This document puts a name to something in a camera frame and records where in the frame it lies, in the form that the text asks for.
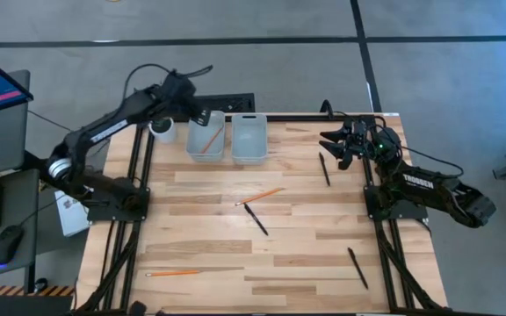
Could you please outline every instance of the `white label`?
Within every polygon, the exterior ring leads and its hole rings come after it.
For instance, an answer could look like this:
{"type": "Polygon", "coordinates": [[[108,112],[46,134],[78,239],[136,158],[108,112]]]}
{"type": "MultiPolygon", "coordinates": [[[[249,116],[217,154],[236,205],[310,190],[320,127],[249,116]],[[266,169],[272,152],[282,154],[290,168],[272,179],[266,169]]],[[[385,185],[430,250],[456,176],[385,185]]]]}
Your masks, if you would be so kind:
{"type": "Polygon", "coordinates": [[[434,189],[434,186],[432,185],[431,181],[423,180],[415,176],[403,175],[403,177],[405,178],[405,181],[410,182],[412,184],[417,184],[425,188],[434,189]]]}
{"type": "Polygon", "coordinates": [[[96,144],[96,143],[100,142],[102,139],[109,137],[111,134],[117,132],[122,127],[127,126],[127,125],[128,125],[128,122],[126,120],[120,121],[119,123],[105,129],[103,132],[98,133],[97,135],[91,137],[91,141],[93,142],[93,144],[96,144]]]}

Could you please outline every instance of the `robotic arm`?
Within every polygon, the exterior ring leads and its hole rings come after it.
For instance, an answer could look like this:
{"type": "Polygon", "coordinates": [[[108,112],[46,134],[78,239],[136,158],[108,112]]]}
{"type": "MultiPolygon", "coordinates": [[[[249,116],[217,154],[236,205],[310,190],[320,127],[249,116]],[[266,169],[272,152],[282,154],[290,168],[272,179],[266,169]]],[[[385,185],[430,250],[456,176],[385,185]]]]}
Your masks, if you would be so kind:
{"type": "Polygon", "coordinates": [[[103,201],[106,207],[117,212],[134,212],[146,207],[146,192],[135,188],[131,179],[111,179],[85,170],[85,156],[91,147],[132,124],[182,112],[198,124],[207,125],[210,110],[196,102],[195,91],[188,75],[170,71],[162,85],[135,91],[115,111],[67,134],[50,157],[37,166],[41,179],[88,207],[103,204],[103,201]]]}
{"type": "Polygon", "coordinates": [[[373,116],[347,117],[340,130],[323,132],[321,136],[330,142],[320,141],[320,145],[340,160],[342,170],[351,165],[353,156],[376,162],[380,185],[368,188],[371,204],[379,209],[376,220],[387,219],[392,207],[401,200],[446,212],[460,224],[472,228],[486,225],[495,212],[489,198],[463,184],[458,176],[405,163],[398,135],[390,127],[376,125],[373,116]]]}

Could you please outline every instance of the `wooden table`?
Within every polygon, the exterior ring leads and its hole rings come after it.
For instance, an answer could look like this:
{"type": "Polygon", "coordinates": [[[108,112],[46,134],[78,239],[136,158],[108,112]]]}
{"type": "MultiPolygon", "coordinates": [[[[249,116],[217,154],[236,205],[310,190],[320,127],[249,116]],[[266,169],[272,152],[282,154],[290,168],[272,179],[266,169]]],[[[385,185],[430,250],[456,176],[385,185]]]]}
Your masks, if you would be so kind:
{"type": "MultiPolygon", "coordinates": [[[[405,145],[401,119],[395,115],[386,120],[405,145]]],[[[269,123],[270,153],[262,166],[232,163],[229,123],[222,162],[191,160],[184,150],[186,124],[177,126],[176,143],[156,142],[148,182],[152,198],[142,225],[130,302],[140,300],[150,312],[388,311],[374,226],[362,193],[362,162],[355,160],[347,171],[338,170],[335,159],[318,145],[319,132],[340,126],[269,123]],[[319,152],[326,159],[330,187],[319,152]],[[286,190],[250,203],[267,237],[234,203],[277,187],[286,190]],[[370,290],[362,285],[347,247],[357,255],[370,290]],[[144,276],[184,269],[201,272],[144,276]]],[[[134,133],[135,127],[130,127],[114,136],[106,175],[126,176],[134,133]]],[[[408,153],[404,157],[409,161],[408,153]]],[[[398,222],[409,270],[434,300],[446,305],[429,233],[412,219],[398,222]]],[[[108,228],[108,223],[90,228],[77,282],[79,305],[99,284],[108,228]]],[[[393,276],[398,304],[404,306],[394,268],[393,276]]],[[[123,279],[121,272],[113,306],[119,306],[123,279]]]]}

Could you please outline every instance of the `clear plastic container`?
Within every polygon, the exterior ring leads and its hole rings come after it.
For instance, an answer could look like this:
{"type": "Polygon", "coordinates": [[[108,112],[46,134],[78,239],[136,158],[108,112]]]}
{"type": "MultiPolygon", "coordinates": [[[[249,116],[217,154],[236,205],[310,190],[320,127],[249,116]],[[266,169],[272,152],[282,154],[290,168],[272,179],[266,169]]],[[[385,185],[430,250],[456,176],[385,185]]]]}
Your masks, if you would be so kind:
{"type": "Polygon", "coordinates": [[[200,126],[189,120],[189,136],[186,141],[186,152],[195,162],[219,162],[224,158],[226,140],[226,114],[223,111],[212,111],[207,126],[200,126]],[[210,139],[222,128],[212,145],[204,154],[200,152],[210,139]]]}
{"type": "Polygon", "coordinates": [[[269,153],[267,117],[263,114],[235,114],[232,117],[232,158],[241,165],[263,164],[269,153]]]}

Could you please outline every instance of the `black pen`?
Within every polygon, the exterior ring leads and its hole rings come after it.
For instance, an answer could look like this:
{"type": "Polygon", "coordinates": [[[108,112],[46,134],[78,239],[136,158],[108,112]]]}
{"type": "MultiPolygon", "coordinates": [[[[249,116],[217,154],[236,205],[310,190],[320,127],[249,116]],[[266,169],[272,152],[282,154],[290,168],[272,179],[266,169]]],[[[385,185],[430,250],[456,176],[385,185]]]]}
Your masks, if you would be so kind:
{"type": "Polygon", "coordinates": [[[261,230],[263,231],[263,233],[268,236],[269,233],[267,232],[266,229],[264,229],[263,224],[261,224],[261,222],[259,221],[259,219],[257,218],[257,216],[255,216],[255,213],[253,211],[251,211],[251,209],[249,208],[249,205],[247,205],[247,203],[243,203],[243,206],[245,206],[245,211],[247,211],[247,213],[249,213],[249,215],[251,215],[251,217],[253,218],[253,220],[256,221],[257,225],[259,225],[259,227],[261,228],[261,230]]]}
{"type": "Polygon", "coordinates": [[[327,186],[331,186],[331,182],[329,181],[329,175],[327,174],[327,168],[325,168],[325,159],[323,159],[322,153],[320,153],[320,162],[322,162],[323,174],[325,175],[325,181],[327,181],[327,186]]]}
{"type": "Polygon", "coordinates": [[[354,253],[354,251],[352,251],[351,248],[349,248],[349,255],[351,255],[351,259],[355,263],[355,268],[357,268],[358,275],[360,276],[360,279],[362,280],[362,284],[364,284],[365,288],[368,290],[368,283],[366,282],[365,276],[362,274],[362,270],[358,266],[357,257],[355,256],[355,253],[354,253]]]}

